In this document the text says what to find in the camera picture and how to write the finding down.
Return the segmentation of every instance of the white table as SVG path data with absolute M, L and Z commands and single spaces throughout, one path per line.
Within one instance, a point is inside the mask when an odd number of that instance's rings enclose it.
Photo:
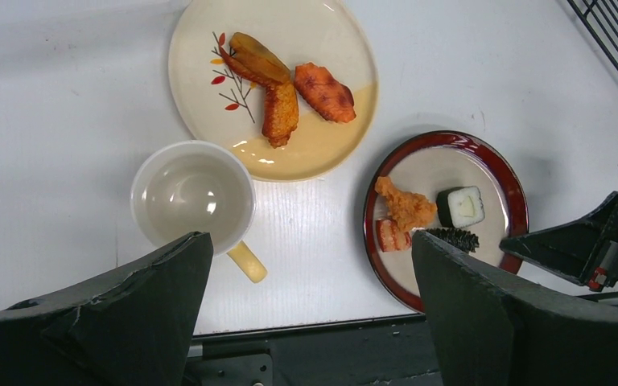
M 185 0 L 0 0 L 0 309 L 153 248 L 131 180 L 190 135 L 171 100 L 167 45 Z M 365 255 L 365 187 L 404 139 L 442 125 L 496 147 L 532 230 L 618 190 L 618 84 L 564 0 L 349 0 L 376 54 L 380 106 L 356 153 L 303 183 L 256 183 L 246 237 L 270 274 L 212 265 L 197 334 L 407 314 Z M 585 289 L 523 265 L 569 294 Z

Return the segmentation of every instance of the mug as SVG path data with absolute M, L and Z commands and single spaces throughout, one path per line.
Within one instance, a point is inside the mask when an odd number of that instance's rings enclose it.
M 209 232 L 214 256 L 227 253 L 254 283 L 266 276 L 243 241 L 256 205 L 252 178 L 226 149 L 185 141 L 158 150 L 138 169 L 130 202 L 134 221 L 156 247 Z

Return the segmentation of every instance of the cream plate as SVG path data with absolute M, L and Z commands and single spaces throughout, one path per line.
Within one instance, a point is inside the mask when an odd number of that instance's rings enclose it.
M 380 176 L 388 175 L 403 191 L 425 195 L 435 201 L 440 191 L 477 186 L 484 205 L 482 222 L 466 228 L 480 239 L 470 253 L 490 265 L 516 273 L 520 263 L 506 256 L 499 243 L 507 235 L 527 231 L 525 195 L 508 163 L 489 145 L 464 133 L 425 133 L 399 146 L 378 169 L 366 197 L 365 242 L 369 259 L 383 285 L 400 301 L 423 311 L 411 251 L 384 253 L 376 240 L 375 222 L 387 218 L 385 201 L 374 190 Z M 439 227 L 439 218 L 428 228 Z
M 324 121 L 299 99 L 299 125 L 287 146 L 261 135 L 264 89 L 232 76 L 218 56 L 240 31 L 267 46 L 291 70 L 324 66 L 354 96 L 356 119 Z M 171 39 L 169 81 L 179 113 L 200 140 L 231 150 L 259 180 L 298 181 L 328 172 L 357 147 L 377 105 L 377 70 L 356 20 L 337 0 L 199 0 Z

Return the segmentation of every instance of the cream mug handle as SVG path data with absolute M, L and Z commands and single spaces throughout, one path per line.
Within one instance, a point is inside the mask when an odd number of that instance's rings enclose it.
M 266 268 L 254 253 L 241 241 L 229 251 L 229 257 L 235 261 L 252 283 L 258 283 L 266 277 Z

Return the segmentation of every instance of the red-rimmed plate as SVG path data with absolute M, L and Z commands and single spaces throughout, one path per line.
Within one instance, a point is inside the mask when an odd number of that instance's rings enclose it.
M 484 221 L 467 230 L 480 238 L 471 256 L 517 273 L 522 260 L 505 255 L 499 242 L 506 236 L 527 233 L 525 193 L 505 159 L 490 145 L 472 135 L 435 131 L 402 143 L 387 156 L 370 183 L 364 208 L 364 236 L 369 259 L 382 284 L 399 301 L 424 312 L 410 250 L 384 253 L 375 233 L 375 221 L 387 217 L 387 207 L 375 192 L 378 177 L 388 175 L 403 191 L 413 191 L 435 201 L 451 187 L 477 186 L 484 204 Z M 439 226 L 439 220 L 428 228 Z

